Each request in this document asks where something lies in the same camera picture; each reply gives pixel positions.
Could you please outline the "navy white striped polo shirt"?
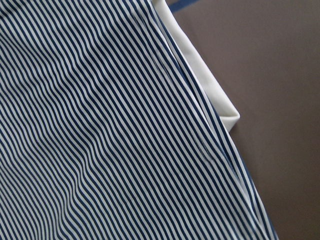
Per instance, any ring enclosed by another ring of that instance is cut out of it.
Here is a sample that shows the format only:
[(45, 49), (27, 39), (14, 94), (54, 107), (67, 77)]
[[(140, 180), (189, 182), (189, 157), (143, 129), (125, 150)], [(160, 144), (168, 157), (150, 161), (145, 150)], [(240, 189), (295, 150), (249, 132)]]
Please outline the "navy white striped polo shirt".
[(1, 1), (1, 239), (276, 240), (239, 117), (164, 0)]

